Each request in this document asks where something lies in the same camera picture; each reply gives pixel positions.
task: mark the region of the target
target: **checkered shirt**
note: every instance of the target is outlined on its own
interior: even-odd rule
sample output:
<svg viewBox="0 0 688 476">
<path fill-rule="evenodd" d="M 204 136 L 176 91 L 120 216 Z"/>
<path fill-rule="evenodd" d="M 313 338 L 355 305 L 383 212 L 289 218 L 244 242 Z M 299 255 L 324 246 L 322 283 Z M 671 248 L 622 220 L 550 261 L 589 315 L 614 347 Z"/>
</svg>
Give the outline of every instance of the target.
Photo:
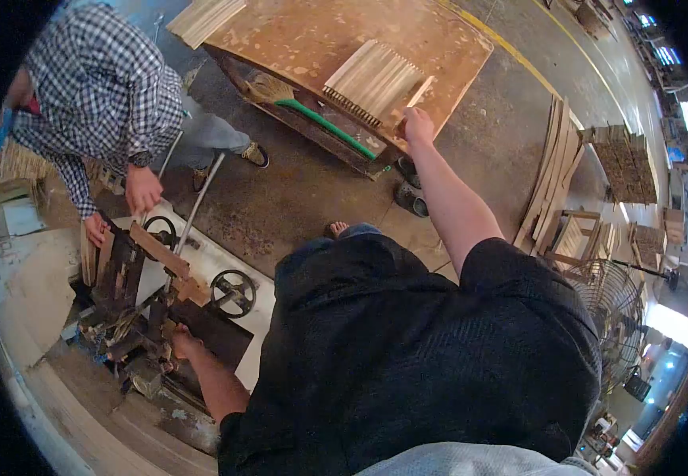
<svg viewBox="0 0 688 476">
<path fill-rule="evenodd" d="M 68 10 L 25 58 L 40 115 L 19 111 L 15 140 L 49 160 L 85 219 L 97 208 L 83 157 L 116 175 L 168 149 L 183 123 L 178 74 L 137 27 L 109 5 Z"/>
</svg>

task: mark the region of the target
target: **handwheel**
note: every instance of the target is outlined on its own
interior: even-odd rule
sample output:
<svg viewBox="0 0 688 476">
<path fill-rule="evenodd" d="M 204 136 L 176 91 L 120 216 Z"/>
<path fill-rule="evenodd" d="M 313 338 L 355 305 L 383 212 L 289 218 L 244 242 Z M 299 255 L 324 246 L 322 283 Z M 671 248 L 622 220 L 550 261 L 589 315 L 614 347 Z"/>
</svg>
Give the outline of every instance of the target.
<svg viewBox="0 0 688 476">
<path fill-rule="evenodd" d="M 227 280 L 226 276 L 236 275 L 240 278 L 239 284 L 234 284 Z M 215 288 L 225 293 L 220 299 L 215 299 Z M 211 281 L 211 305 L 222 311 L 225 316 L 230 319 L 243 318 L 245 315 L 249 314 L 249 311 L 254 307 L 254 302 L 256 301 L 256 286 L 254 281 L 249 278 L 249 276 L 243 271 L 238 270 L 226 270 L 215 276 L 215 279 Z M 251 297 L 246 294 L 246 291 L 251 291 Z M 225 311 L 222 306 L 229 301 L 234 302 L 240 309 L 241 312 L 238 314 L 233 314 L 232 312 Z"/>
<path fill-rule="evenodd" d="M 159 215 L 150 217 L 148 220 L 146 220 L 146 223 L 143 224 L 143 230 L 148 231 L 148 227 L 151 226 L 151 223 L 156 222 L 157 220 L 163 220 L 167 226 L 169 226 L 169 233 L 172 234 L 172 243 L 169 244 L 169 250 L 175 251 L 175 247 L 177 246 L 177 232 L 175 231 L 175 224 L 172 223 L 172 220 L 168 219 L 166 216 Z M 151 256 L 147 251 L 146 258 L 151 261 L 159 261 L 155 257 Z"/>
</svg>

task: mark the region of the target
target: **black t-shirt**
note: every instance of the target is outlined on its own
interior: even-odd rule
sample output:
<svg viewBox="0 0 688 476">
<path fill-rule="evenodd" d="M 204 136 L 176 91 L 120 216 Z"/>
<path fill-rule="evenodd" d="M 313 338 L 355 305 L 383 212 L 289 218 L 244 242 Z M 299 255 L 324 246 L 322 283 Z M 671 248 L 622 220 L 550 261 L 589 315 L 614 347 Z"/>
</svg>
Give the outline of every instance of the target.
<svg viewBox="0 0 688 476">
<path fill-rule="evenodd" d="M 365 234 L 275 283 L 259 381 L 221 423 L 220 472 L 354 473 L 444 441 L 570 456 L 601 371 L 577 293 L 498 238 L 460 278 Z"/>
</svg>

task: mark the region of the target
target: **green broom handle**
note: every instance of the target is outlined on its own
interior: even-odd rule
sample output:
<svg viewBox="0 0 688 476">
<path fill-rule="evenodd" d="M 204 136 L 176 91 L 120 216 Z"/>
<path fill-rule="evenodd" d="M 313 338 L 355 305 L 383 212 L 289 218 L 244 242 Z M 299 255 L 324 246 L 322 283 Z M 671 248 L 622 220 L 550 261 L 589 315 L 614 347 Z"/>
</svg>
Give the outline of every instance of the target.
<svg viewBox="0 0 688 476">
<path fill-rule="evenodd" d="M 290 107 L 291 109 L 297 110 L 303 115 L 309 117 L 316 123 L 320 124 L 320 126 L 323 126 L 326 128 L 329 132 L 331 132 L 334 136 L 340 138 L 353 148 L 355 148 L 358 152 L 360 152 L 362 155 L 365 157 L 371 159 L 371 161 L 376 159 L 376 154 L 373 152 L 369 151 L 367 147 L 363 146 L 360 142 L 357 142 L 354 138 L 349 136 L 346 132 L 342 131 L 338 127 L 334 126 L 331 124 L 328 120 L 326 120 L 323 116 L 320 114 L 316 113 L 315 111 L 311 110 L 309 107 L 304 106 L 301 102 L 295 99 L 282 99 L 282 100 L 276 100 L 275 101 L 276 106 L 285 106 L 285 107 Z"/>
</svg>

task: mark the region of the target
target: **man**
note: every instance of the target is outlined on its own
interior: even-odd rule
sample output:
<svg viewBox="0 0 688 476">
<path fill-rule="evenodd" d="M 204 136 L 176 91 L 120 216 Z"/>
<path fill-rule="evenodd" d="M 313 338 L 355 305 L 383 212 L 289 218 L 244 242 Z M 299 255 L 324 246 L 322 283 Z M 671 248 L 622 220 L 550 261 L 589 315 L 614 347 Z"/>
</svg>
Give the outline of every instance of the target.
<svg viewBox="0 0 688 476">
<path fill-rule="evenodd" d="M 161 167 L 181 130 L 168 167 L 192 168 L 197 190 L 216 148 L 260 167 L 269 163 L 246 134 L 204 113 L 153 42 L 109 5 L 73 7 L 47 25 L 11 84 L 6 106 L 19 109 L 13 138 L 56 167 L 98 246 L 105 223 L 90 197 L 83 157 L 126 177 L 132 213 L 161 200 L 152 168 Z"/>
<path fill-rule="evenodd" d="M 336 239 L 276 267 L 251 396 L 181 325 L 175 356 L 221 422 L 221 473 L 584 474 L 570 457 L 600 389 L 596 329 L 566 282 L 502 239 L 429 116 L 405 112 L 460 286 L 376 228 L 334 223 Z"/>
</svg>

